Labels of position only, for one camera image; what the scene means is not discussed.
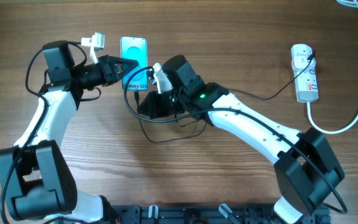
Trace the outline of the Galaxy S25 smartphone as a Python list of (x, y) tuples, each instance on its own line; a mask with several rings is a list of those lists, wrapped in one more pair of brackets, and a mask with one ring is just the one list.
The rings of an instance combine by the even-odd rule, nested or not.
[[(128, 73), (122, 79), (122, 87), (127, 85), (129, 77), (141, 68), (148, 66), (147, 59), (147, 39), (144, 37), (121, 37), (121, 57), (124, 59), (136, 60), (138, 66), (133, 71)], [(146, 71), (139, 72), (130, 82), (127, 88), (128, 91), (146, 91), (148, 90), (148, 78)]]

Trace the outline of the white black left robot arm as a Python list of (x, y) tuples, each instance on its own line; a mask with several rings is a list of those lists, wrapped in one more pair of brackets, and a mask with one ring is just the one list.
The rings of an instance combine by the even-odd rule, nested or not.
[(58, 40), (40, 49), (47, 69), (36, 93), (39, 105), (25, 133), (12, 147), (0, 150), (0, 215), (4, 223), (121, 221), (105, 197), (77, 189), (60, 146), (68, 123), (84, 102), (84, 91), (117, 83), (138, 63), (110, 55), (95, 57), (93, 63), (75, 63), (71, 47), (84, 46)]

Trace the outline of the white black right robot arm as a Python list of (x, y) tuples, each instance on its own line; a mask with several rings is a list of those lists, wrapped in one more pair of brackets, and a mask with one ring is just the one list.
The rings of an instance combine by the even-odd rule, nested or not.
[(227, 88), (205, 83), (183, 55), (146, 71), (157, 90), (150, 92), (137, 112), (150, 119), (188, 112), (195, 120), (223, 129), (266, 157), (275, 169), (281, 197), (273, 211), (285, 223), (312, 215), (333, 194), (347, 211), (336, 191), (344, 179), (326, 136), (315, 128), (303, 133), (282, 126), (243, 104)]

